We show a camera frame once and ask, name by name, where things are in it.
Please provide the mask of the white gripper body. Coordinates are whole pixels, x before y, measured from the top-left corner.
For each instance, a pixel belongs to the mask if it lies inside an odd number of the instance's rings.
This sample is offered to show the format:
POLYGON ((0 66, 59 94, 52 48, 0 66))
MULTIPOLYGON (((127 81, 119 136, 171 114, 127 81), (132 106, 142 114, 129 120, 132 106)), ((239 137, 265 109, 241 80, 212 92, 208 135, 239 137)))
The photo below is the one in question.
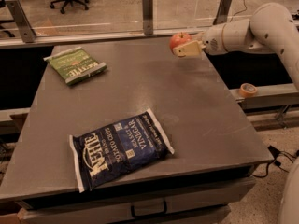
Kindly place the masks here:
POLYGON ((222 55, 226 53, 222 38, 223 28, 224 24, 214 25, 204 32, 202 41, 206 46, 205 52, 209 55, 222 55))

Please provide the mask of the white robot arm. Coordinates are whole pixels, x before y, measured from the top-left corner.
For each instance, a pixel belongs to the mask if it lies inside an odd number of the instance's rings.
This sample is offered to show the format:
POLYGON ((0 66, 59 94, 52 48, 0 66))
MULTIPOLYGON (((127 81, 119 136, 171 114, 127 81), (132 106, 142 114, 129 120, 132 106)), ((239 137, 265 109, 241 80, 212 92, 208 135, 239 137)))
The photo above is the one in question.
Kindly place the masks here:
MULTIPOLYGON (((171 50, 178 57, 195 56, 203 51, 209 55, 233 51, 275 53, 299 89, 299 32, 289 10, 278 3, 258 7, 248 19, 214 25, 204 32, 188 35, 171 50)), ((299 224, 299 159, 287 176, 278 224, 299 224)))

